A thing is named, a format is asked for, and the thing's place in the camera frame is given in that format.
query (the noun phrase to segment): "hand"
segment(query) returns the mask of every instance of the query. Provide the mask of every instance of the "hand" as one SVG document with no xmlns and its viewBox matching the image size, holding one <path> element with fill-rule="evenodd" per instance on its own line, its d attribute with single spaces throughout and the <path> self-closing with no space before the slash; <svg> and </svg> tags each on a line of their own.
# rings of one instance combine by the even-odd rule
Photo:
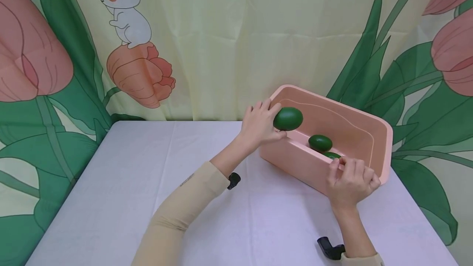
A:
<svg viewBox="0 0 473 266">
<path fill-rule="evenodd" d="M 245 116 L 239 136 L 248 142 L 253 150 L 260 145 L 280 140 L 287 136 L 284 131 L 276 131 L 273 127 L 273 120 L 281 110 L 281 104 L 277 103 L 269 109 L 271 99 L 258 102 L 254 107 L 246 108 Z"/>
<path fill-rule="evenodd" d="M 345 165 L 342 176 L 337 179 L 340 164 Z M 349 157 L 336 158 L 329 166 L 327 196 L 333 210 L 356 210 L 358 202 L 371 195 L 381 182 L 373 169 L 365 162 Z"/>
</svg>

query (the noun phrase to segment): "right hand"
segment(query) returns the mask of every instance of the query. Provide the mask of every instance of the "right hand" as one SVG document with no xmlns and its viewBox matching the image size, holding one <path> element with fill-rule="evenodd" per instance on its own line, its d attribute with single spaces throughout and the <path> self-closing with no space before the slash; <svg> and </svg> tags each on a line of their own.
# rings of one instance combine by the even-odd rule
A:
<svg viewBox="0 0 473 266">
<path fill-rule="evenodd" d="M 337 179 L 340 164 L 343 164 L 345 169 Z M 380 185 L 374 170 L 366 167 L 363 160 L 344 156 L 334 159 L 329 166 L 327 196 L 333 209 L 356 209 L 358 202 L 370 196 Z"/>
</svg>

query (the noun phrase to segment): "pink plastic bin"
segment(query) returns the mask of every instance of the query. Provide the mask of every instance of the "pink plastic bin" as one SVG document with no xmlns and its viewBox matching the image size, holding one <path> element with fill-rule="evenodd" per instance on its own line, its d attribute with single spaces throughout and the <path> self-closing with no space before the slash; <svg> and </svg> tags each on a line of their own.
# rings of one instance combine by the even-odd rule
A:
<svg viewBox="0 0 473 266">
<path fill-rule="evenodd" d="M 281 86 L 271 100 L 271 107 L 279 102 L 298 108 L 304 121 L 287 138 L 261 146 L 259 155 L 264 160 L 326 194 L 325 178 L 332 160 L 308 144 L 312 135 L 325 135 L 333 142 L 331 152 L 364 160 L 381 184 L 386 183 L 393 142 L 393 129 L 386 121 L 293 85 Z"/>
</svg>

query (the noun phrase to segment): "green egg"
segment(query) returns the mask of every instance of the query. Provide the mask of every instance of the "green egg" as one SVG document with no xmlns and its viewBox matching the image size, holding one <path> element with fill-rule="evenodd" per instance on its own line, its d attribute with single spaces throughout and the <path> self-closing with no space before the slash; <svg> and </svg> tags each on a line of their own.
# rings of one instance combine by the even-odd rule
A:
<svg viewBox="0 0 473 266">
<path fill-rule="evenodd" d="M 274 117 L 273 126 L 280 131 L 292 131 L 302 124 L 302 112 L 294 107 L 283 107 L 276 117 Z"/>
<path fill-rule="evenodd" d="M 340 158 L 341 156 L 333 152 L 325 152 L 323 155 L 327 156 L 330 159 Z"/>
<path fill-rule="evenodd" d="M 332 140 L 324 135 L 313 135 L 309 138 L 309 146 L 315 151 L 327 152 L 332 148 L 333 144 Z"/>
</svg>

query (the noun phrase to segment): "green leaf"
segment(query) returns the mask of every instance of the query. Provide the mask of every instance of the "green leaf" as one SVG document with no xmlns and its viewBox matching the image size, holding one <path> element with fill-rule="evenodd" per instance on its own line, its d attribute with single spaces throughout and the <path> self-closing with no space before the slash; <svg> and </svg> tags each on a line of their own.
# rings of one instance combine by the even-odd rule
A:
<svg viewBox="0 0 473 266">
<path fill-rule="evenodd" d="M 457 94 L 445 82 L 420 103 L 408 120 L 417 128 L 399 150 L 417 150 L 432 145 L 451 145 L 473 136 L 473 98 Z"/>
<path fill-rule="evenodd" d="M 4 171 L 0 170 L 0 183 L 3 185 L 15 189 L 16 191 L 23 192 L 25 194 L 31 195 L 32 197 L 39 198 L 39 190 L 34 188 L 33 186 L 24 183 L 14 176 L 5 173 Z"/>
<path fill-rule="evenodd" d="M 381 64 L 388 44 L 389 38 L 351 81 L 340 102 L 357 109 L 364 107 L 379 83 Z"/>
<path fill-rule="evenodd" d="M 392 8 L 388 17 L 386 18 L 386 21 L 384 22 L 383 26 L 379 30 L 379 35 L 376 39 L 376 42 L 374 43 L 373 50 L 377 50 L 381 46 L 384 41 L 384 38 L 386 37 L 387 33 L 396 21 L 397 16 L 401 13 L 402 9 L 404 9 L 404 6 L 408 1 L 409 0 L 397 0 L 396 4 Z"/>
<path fill-rule="evenodd" d="M 393 144 L 404 139 L 416 126 L 417 124 L 393 126 Z"/>
<path fill-rule="evenodd" d="M 72 175 L 78 179 L 94 155 L 98 147 L 97 143 L 81 133 L 57 133 L 57 138 Z M 0 158 L 6 157 L 18 158 L 44 172 L 66 177 L 46 134 L 32 136 L 7 145 L 0 150 Z"/>
<path fill-rule="evenodd" d="M 90 97 L 97 96 L 101 101 L 105 94 L 101 79 L 103 69 L 77 1 L 40 1 L 49 25 L 74 62 L 74 74 L 77 79 Z"/>
<path fill-rule="evenodd" d="M 458 222 L 451 214 L 448 198 L 436 176 L 415 161 L 393 159 L 391 165 L 417 205 L 437 217 L 433 220 L 432 216 L 426 214 L 437 234 L 446 245 L 452 244 L 457 238 Z M 444 232 L 444 226 L 439 226 L 439 220 L 448 226 L 449 238 Z"/>
<path fill-rule="evenodd" d="M 25 265 L 44 231 L 33 215 L 0 217 L 0 266 Z"/>
<path fill-rule="evenodd" d="M 65 116 L 68 117 L 69 120 L 71 120 L 72 123 L 74 123 L 74 125 L 80 129 L 80 131 L 82 133 L 86 133 L 87 135 L 95 135 L 95 131 L 93 129 L 90 129 L 82 120 L 80 119 L 76 119 L 75 117 L 71 116 L 71 114 L 69 113 L 69 111 L 66 109 L 66 107 L 64 107 L 61 103 L 59 103 L 58 101 L 56 101 L 55 99 L 53 98 L 50 98 L 49 97 L 49 101 L 51 102 L 51 104 L 58 108 L 58 110 L 64 114 Z"/>
<path fill-rule="evenodd" d="M 455 18 L 473 7 L 473 0 L 466 0 L 455 8 Z"/>
<path fill-rule="evenodd" d="M 95 141 L 97 142 L 97 144 L 102 143 L 103 138 L 105 138 L 106 134 L 107 134 L 107 131 L 103 129 L 103 127 L 100 125 L 100 122 L 96 119 L 95 120 L 95 135 L 96 135 Z"/>
<path fill-rule="evenodd" d="M 56 132 L 64 132 L 59 117 L 50 103 L 52 124 Z M 5 145 L 21 139 L 46 133 L 37 101 L 0 102 L 0 141 Z"/>
<path fill-rule="evenodd" d="M 430 55 L 431 48 L 432 42 L 413 46 L 393 61 L 379 82 L 373 99 L 365 105 L 363 110 L 383 117 L 395 103 L 400 103 L 401 97 L 404 98 L 441 80 L 442 73 L 437 71 L 433 64 Z M 398 107 L 397 112 L 391 113 L 390 116 L 399 119 L 403 110 L 404 108 Z"/>
<path fill-rule="evenodd" d="M 413 161 L 411 158 L 419 158 L 417 160 L 420 160 L 426 157 L 440 158 L 440 159 L 451 161 L 452 163 L 458 163 L 458 164 L 461 164 L 473 169 L 473 161 L 464 157 L 456 156 L 453 154 L 447 154 L 443 152 L 438 152 L 438 151 L 404 150 L 404 151 L 395 151 L 392 153 L 392 158 L 398 158 L 398 159 L 404 158 L 405 160 L 411 160 L 411 161 Z"/>
<path fill-rule="evenodd" d="M 146 120 L 144 118 L 141 118 L 139 116 L 133 116 L 133 115 L 128 115 L 128 114 L 112 114 L 112 121 L 113 123 L 121 120 L 133 120 L 133 121 L 140 121 L 140 120 Z"/>
<path fill-rule="evenodd" d="M 437 235 L 442 239 L 442 242 L 445 245 L 451 245 L 455 239 L 452 236 L 449 225 L 429 210 L 423 207 L 420 207 L 420 210 L 424 213 L 424 216 L 435 229 Z"/>
<path fill-rule="evenodd" d="M 34 207 L 34 219 L 46 231 L 60 207 L 72 190 L 72 184 L 65 177 L 52 175 L 38 169 L 40 200 Z"/>
<path fill-rule="evenodd" d="M 348 85 L 370 59 L 378 31 L 382 3 L 383 0 L 374 0 L 360 41 L 358 41 L 358 44 L 355 46 L 355 49 L 343 67 L 342 72 L 340 72 L 337 80 L 332 85 L 332 88 L 327 94 L 327 98 L 340 101 Z"/>
<path fill-rule="evenodd" d="M 386 120 L 392 126 L 395 126 L 401 118 L 402 112 L 404 111 L 404 97 L 399 97 L 397 101 L 392 105 L 391 108 L 382 116 L 382 119 Z"/>
<path fill-rule="evenodd" d="M 424 101 L 424 99 L 429 98 L 435 91 L 439 88 L 442 82 L 434 83 L 429 90 L 420 98 L 414 105 L 412 105 L 404 114 L 402 118 L 402 124 L 407 124 L 408 120 L 419 110 L 420 104 Z"/>
<path fill-rule="evenodd" d="M 88 95 L 75 76 L 62 91 L 50 95 L 49 98 L 67 109 L 69 117 L 82 121 L 89 129 L 95 129 L 94 119 L 99 120 L 105 128 L 112 125 L 110 114 L 106 112 L 102 102 L 97 96 Z"/>
<path fill-rule="evenodd" d="M 105 95 L 105 98 L 103 99 L 102 101 L 102 104 L 104 107 L 107 107 L 107 104 L 108 102 L 110 101 L 110 98 L 112 97 L 112 95 L 115 95 L 116 93 L 118 92 L 121 92 L 122 90 L 119 89 L 118 87 L 114 87 L 114 88 L 111 88 L 109 89 L 109 91 L 107 92 L 107 94 Z"/>
</svg>

